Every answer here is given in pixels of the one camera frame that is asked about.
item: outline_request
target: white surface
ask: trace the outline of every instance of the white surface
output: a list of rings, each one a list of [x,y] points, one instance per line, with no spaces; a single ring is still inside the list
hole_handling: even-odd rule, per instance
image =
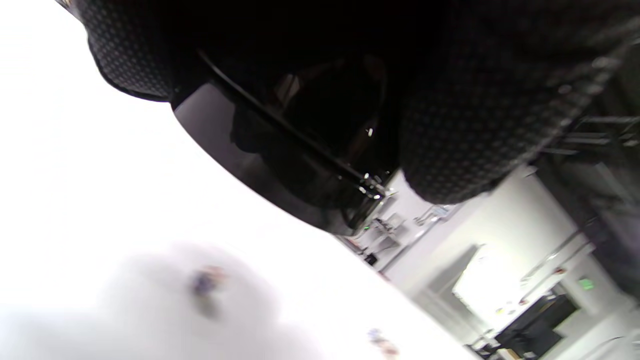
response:
[[[453,287],[462,303],[492,329],[507,327],[519,307],[518,276],[509,271],[508,262],[509,256],[491,245],[481,246]]]
[[[431,207],[431,204],[422,200],[413,192],[406,180],[404,180],[402,171],[397,172],[394,178],[389,182],[388,188],[390,189],[390,193],[395,193],[395,195],[391,199],[386,200],[389,201],[389,203],[386,206],[383,206],[383,211],[378,215],[378,217],[388,220],[390,217],[395,215],[396,218],[404,220],[396,231],[397,246],[385,250],[380,250],[377,246],[372,247],[376,238],[381,235],[381,233],[375,229],[367,231],[356,241],[360,248],[367,247],[367,252],[370,252],[371,250],[375,251],[378,261],[374,264],[374,268],[377,270],[384,268],[385,265],[391,261],[396,254],[401,252],[404,247],[411,245],[415,241],[419,241],[424,234],[424,230],[431,225],[425,224],[424,226],[418,226],[413,221],[414,218],[421,216],[425,211],[427,211]]]
[[[557,328],[566,338],[545,360],[637,360],[630,340],[638,329],[640,311],[630,299],[620,297],[598,315],[579,310]],[[604,343],[618,336],[625,338]]]
[[[386,219],[397,214],[405,219],[401,229],[398,230],[398,240],[401,246],[377,254],[378,262],[375,267],[378,270],[383,268],[398,252],[402,251],[404,246],[417,241],[408,252],[405,252],[400,259],[385,270],[385,276],[403,293],[411,296],[417,291],[412,288],[412,285],[415,285],[416,269],[422,266],[424,259],[428,258],[455,228],[469,218],[484,200],[484,195],[467,201],[460,209],[456,209],[446,222],[439,222],[429,229],[432,226],[429,221],[419,226],[413,219],[421,217],[432,204],[422,200],[413,192],[401,171],[396,174],[389,187],[393,188],[397,195],[394,196],[394,203],[386,207],[380,217]]]
[[[332,236],[110,88],[54,1],[3,4],[0,359],[473,359]],[[332,266],[324,266],[330,261]],[[192,271],[230,276],[203,316]]]
[[[479,333],[493,326],[479,321],[478,317],[461,306],[461,303],[456,303],[453,296],[446,296],[446,292],[451,289],[447,284],[455,281],[460,274],[456,268],[464,254],[474,245],[488,244],[501,254],[504,264],[508,267],[506,271],[519,279],[575,229],[576,225],[536,176],[522,177],[522,174],[516,173],[488,196],[467,221],[459,225],[446,240],[440,241],[430,256],[423,257],[421,266],[413,269],[415,280],[405,283],[408,288],[421,289],[412,295],[416,303],[437,318],[461,342],[469,343],[477,339]],[[521,289],[521,293],[526,293],[541,278],[552,272],[584,241],[586,239],[583,236],[574,239],[531,279],[527,287]],[[612,311],[611,304],[620,301],[623,295],[607,274],[597,266],[597,262],[591,256],[587,256],[588,250],[585,248],[579,256],[565,264],[570,271],[559,278],[565,279],[563,284],[571,291],[572,298],[584,313],[594,316],[602,313],[604,316]],[[595,289],[580,289],[577,279],[585,275],[598,283]],[[557,278],[552,277],[540,286],[530,296],[529,304],[551,288]],[[520,310],[513,315],[517,316],[525,308],[526,306],[519,307]],[[578,339],[582,333],[572,332],[567,336]],[[563,340],[564,343],[571,341],[573,340]]]

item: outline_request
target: exit sign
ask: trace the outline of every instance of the exit sign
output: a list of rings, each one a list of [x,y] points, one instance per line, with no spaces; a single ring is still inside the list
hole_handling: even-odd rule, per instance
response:
[[[595,288],[593,281],[587,277],[581,278],[580,280],[578,280],[578,283],[580,284],[580,286],[582,286],[583,290],[591,290]]]

